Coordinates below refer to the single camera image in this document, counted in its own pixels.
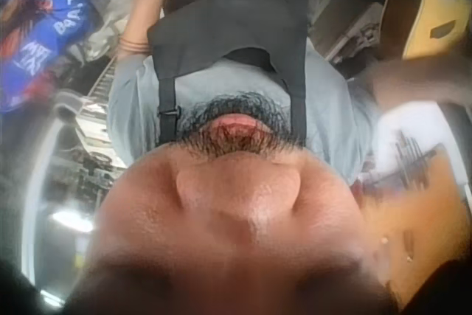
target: blue fabric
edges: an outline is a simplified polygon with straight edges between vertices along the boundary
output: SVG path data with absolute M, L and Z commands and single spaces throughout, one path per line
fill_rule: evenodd
M 0 111 L 19 107 L 29 84 L 91 30 L 89 10 L 89 0 L 52 0 L 52 12 L 35 24 L 17 53 L 0 64 Z

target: strap buckle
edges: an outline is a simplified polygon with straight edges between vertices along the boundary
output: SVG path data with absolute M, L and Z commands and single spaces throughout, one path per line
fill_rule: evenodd
M 181 117 L 182 115 L 182 107 L 177 106 L 173 110 L 168 110 L 168 111 L 160 111 L 159 112 L 159 117 L 165 116 L 176 116 L 177 120 Z

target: gray t-shirt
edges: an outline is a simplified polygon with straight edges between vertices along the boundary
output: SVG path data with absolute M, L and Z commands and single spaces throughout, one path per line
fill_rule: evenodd
M 360 80 L 347 82 L 307 41 L 307 148 L 349 184 L 369 153 L 380 112 Z M 257 92 L 287 112 L 290 97 L 264 71 L 221 59 L 201 72 L 176 80 L 184 110 L 221 95 Z M 126 165 L 156 148 L 159 140 L 159 82 L 152 57 L 130 56 L 117 65 L 108 107 L 108 133 Z

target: bracelet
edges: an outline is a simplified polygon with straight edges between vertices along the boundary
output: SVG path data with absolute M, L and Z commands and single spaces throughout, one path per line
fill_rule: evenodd
M 149 44 L 137 44 L 135 42 L 125 40 L 123 37 L 121 37 L 119 40 L 119 46 L 122 49 L 132 52 L 149 52 L 150 50 Z

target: acoustic guitar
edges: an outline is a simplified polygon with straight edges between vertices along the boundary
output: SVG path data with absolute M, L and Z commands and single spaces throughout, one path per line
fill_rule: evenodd
M 471 0 L 387 0 L 381 56 L 415 58 L 444 52 L 464 35 L 471 9 Z

